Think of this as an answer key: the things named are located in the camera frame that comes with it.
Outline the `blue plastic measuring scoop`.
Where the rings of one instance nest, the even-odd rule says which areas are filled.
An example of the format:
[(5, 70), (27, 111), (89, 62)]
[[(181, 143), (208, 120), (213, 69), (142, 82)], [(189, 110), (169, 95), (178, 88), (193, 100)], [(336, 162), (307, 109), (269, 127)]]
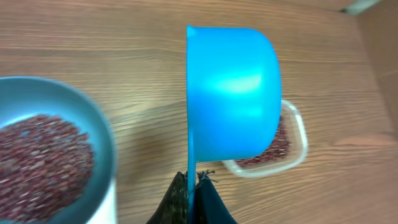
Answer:
[(281, 79), (270, 41), (251, 28), (186, 28), (188, 201), (199, 162), (254, 157), (272, 142)]

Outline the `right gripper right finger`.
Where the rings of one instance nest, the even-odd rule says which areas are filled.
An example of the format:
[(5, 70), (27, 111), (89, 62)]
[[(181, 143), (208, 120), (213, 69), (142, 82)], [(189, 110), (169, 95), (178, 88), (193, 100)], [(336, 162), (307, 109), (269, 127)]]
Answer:
[(196, 224), (238, 224), (226, 208), (223, 200), (209, 178), (214, 170), (198, 172), (198, 184), (195, 189)]

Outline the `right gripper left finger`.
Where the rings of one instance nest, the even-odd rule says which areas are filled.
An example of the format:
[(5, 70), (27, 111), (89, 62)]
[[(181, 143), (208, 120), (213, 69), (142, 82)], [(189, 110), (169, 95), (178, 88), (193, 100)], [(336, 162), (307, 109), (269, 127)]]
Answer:
[(157, 210), (147, 221), (147, 224), (187, 224), (187, 222), (187, 177), (186, 174), (177, 172)]

